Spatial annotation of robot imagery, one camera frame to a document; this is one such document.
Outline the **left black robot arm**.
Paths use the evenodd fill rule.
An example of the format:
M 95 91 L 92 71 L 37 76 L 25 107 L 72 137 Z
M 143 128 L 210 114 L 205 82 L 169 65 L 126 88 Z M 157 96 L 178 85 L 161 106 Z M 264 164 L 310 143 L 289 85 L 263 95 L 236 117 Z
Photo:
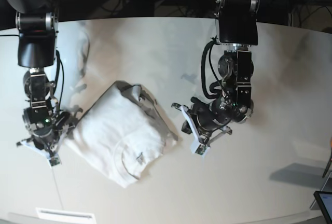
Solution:
M 191 106 L 173 103 L 185 118 L 182 132 L 193 135 L 191 152 L 205 156 L 211 143 L 231 135 L 230 123 L 244 123 L 254 111 L 251 46 L 258 45 L 259 0 L 215 0 L 216 36 L 201 56 L 201 87 L 207 102 L 197 97 Z

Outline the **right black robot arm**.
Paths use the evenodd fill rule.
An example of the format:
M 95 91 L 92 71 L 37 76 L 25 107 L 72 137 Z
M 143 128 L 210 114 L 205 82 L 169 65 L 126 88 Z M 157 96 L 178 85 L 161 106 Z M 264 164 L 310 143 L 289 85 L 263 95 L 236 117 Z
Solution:
M 18 65 L 27 68 L 23 78 L 29 107 L 23 111 L 23 122 L 29 137 L 17 142 L 42 156 L 55 166 L 59 164 L 60 145 L 74 128 L 71 113 L 61 109 L 56 98 L 59 74 L 64 71 L 59 51 L 57 0 L 7 0 L 16 10 L 19 31 Z

